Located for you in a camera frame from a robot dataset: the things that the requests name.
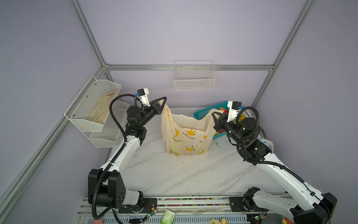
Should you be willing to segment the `teal plastic fruit basket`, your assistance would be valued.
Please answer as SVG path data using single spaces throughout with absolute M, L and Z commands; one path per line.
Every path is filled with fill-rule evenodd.
M 226 111 L 228 111 L 229 108 L 228 108 L 227 104 L 228 104 L 228 101 L 224 101 L 224 102 L 218 103 L 218 104 L 216 104 L 216 105 L 212 105 L 212 106 L 210 106 L 210 107 L 207 107 L 207 108 L 204 108 L 204 109 L 200 109 L 200 110 L 194 112 L 194 113 L 193 113 L 193 116 L 194 116 L 195 119 L 201 120 L 201 119 L 203 119 L 203 118 L 209 113 L 209 111 L 210 111 L 211 109 L 220 110 L 221 108 L 224 108 Z M 214 135 L 213 139 L 217 139 L 217 138 L 222 137 L 222 136 L 225 136 L 225 135 L 226 135 L 226 133 L 221 130 L 220 132 L 217 132 L 217 133 Z

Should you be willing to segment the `cream banana print plastic bag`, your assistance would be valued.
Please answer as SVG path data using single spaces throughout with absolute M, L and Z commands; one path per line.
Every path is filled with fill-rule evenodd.
M 211 109 L 201 120 L 174 114 L 168 105 L 162 112 L 161 132 L 166 143 L 166 151 L 175 156 L 201 155 L 208 151 L 214 135 L 214 118 L 221 110 Z

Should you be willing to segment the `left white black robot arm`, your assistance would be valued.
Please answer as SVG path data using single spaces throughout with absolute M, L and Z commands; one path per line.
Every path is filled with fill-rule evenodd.
M 124 206 L 130 207 L 133 212 L 142 211 L 144 208 L 143 192 L 127 189 L 121 172 L 130 157 L 142 145 L 147 133 L 145 125 L 163 112 L 167 98 L 147 102 L 145 94 L 137 93 L 131 97 L 139 101 L 141 106 L 133 105 L 127 109 L 125 127 L 121 126 L 113 112 L 113 105 L 120 97 L 115 97 L 110 102 L 109 113 L 123 140 L 110 159 L 100 169 L 92 169 L 88 175 L 88 201 L 95 220 L 100 220 L 108 211 L 115 212 Z

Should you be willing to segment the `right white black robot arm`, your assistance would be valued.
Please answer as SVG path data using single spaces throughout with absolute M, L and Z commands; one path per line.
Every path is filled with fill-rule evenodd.
M 262 128 L 258 111 L 244 107 L 232 117 L 233 112 L 211 114 L 214 129 L 226 132 L 231 145 L 241 158 L 271 176 L 292 197 L 269 194 L 252 187 L 244 194 L 242 207 L 247 211 L 269 210 L 292 220 L 295 224 L 329 224 L 337 198 L 312 187 L 298 174 L 289 169 L 273 150 L 259 141 Z

